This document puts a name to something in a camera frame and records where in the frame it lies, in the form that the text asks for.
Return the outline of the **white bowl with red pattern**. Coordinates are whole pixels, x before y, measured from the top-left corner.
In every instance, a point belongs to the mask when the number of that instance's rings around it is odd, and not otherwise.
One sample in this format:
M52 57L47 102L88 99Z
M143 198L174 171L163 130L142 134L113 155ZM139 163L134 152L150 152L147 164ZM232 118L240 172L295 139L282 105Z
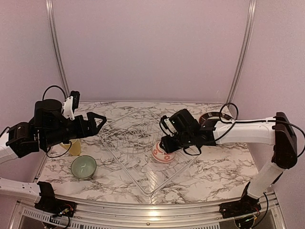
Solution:
M175 153L166 153L160 147L160 141L156 142L152 147L152 156L153 158L160 163L170 163L174 161L176 154Z

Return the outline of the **yellow mug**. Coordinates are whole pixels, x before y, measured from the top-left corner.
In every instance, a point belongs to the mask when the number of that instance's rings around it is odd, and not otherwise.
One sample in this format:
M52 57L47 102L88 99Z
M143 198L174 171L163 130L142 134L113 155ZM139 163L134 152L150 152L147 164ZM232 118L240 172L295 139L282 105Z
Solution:
M81 142L79 139L71 139L70 143L60 143L60 146L68 150L71 156L79 156L81 154Z

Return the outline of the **green bowl with flower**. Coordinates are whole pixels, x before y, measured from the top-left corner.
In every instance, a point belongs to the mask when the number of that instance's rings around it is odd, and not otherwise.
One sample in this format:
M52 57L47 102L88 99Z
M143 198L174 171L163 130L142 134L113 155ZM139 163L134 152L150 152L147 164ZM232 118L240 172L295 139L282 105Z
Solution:
M97 168L96 160L92 156L79 156L71 164L71 173L78 179L91 178Z

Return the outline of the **large black rimmed cream plate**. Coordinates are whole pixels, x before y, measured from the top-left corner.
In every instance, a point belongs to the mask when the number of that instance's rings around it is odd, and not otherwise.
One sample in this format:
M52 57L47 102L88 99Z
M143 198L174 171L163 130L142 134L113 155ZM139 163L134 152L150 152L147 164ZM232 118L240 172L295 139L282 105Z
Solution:
M225 114L225 113L221 113L221 112L207 112L203 115L201 115L199 117L199 123L204 123L206 120L208 119L217 119L219 120L220 117L224 120L233 120L233 118L228 115L228 114Z

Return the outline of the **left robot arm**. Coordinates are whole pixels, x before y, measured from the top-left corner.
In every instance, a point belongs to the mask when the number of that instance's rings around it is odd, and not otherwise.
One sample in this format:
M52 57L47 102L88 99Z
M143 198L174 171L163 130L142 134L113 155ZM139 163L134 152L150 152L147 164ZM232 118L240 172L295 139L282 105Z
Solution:
M75 116L77 102L61 103L55 99L37 101L34 116L28 122L20 122L7 127L0 135L1 177L15 179L17 182L29 180L33 169L20 160L31 153L47 153L51 147L60 143L69 144L72 139L87 138L99 133L106 123L105 116L88 112L87 117Z

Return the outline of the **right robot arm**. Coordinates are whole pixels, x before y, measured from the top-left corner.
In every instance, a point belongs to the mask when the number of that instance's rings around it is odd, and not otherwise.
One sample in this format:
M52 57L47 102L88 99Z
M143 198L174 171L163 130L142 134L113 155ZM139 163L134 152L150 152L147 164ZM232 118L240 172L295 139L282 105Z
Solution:
M201 154L203 146L245 143L250 147L255 162L261 165L259 173L245 188L244 196L236 203L236 210L245 214L285 170L298 160L297 137L285 113L274 117L238 121L226 114L205 113L196 120L187 109L159 122L164 136L153 147L153 152L169 155L191 146Z

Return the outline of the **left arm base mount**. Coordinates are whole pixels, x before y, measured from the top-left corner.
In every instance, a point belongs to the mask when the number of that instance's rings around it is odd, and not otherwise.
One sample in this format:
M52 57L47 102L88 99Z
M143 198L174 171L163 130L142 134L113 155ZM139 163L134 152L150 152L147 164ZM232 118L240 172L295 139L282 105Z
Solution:
M39 181L37 184L40 188L40 199L34 205L36 209L52 213L53 217L61 217L62 215L73 217L76 208L75 202L56 198L52 185L48 182Z

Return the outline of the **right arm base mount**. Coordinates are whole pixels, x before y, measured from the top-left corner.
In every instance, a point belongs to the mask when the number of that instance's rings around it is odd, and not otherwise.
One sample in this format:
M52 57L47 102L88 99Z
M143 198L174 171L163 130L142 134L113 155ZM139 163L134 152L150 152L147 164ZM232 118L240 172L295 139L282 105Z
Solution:
M239 200L220 204L219 212L222 214L224 219L254 213L262 209L259 203L259 198L255 199L248 195L249 185L250 182L245 186Z

